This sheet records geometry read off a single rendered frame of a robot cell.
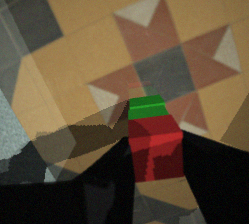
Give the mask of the green block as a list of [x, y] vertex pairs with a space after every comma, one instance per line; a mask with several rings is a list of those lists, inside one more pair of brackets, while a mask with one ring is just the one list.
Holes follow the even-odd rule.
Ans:
[[130, 100], [130, 109], [152, 107], [152, 106], [159, 106], [159, 105], [165, 106], [165, 101], [160, 95], [131, 98], [129, 100]]
[[170, 115], [164, 105], [128, 110], [128, 120]]

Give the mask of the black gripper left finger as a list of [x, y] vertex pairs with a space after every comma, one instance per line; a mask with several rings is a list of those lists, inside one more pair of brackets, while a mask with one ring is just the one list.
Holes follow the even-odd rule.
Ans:
[[0, 185], [0, 224], [133, 224], [128, 136], [69, 181]]

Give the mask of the red block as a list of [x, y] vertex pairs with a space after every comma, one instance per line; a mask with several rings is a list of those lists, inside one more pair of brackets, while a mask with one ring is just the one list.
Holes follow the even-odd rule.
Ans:
[[184, 177], [182, 138], [172, 114], [128, 120], [135, 183]]

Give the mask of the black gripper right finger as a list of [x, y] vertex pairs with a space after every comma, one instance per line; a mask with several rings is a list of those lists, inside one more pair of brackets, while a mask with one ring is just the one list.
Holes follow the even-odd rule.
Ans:
[[249, 224], [249, 152], [181, 131], [183, 174], [206, 224]]

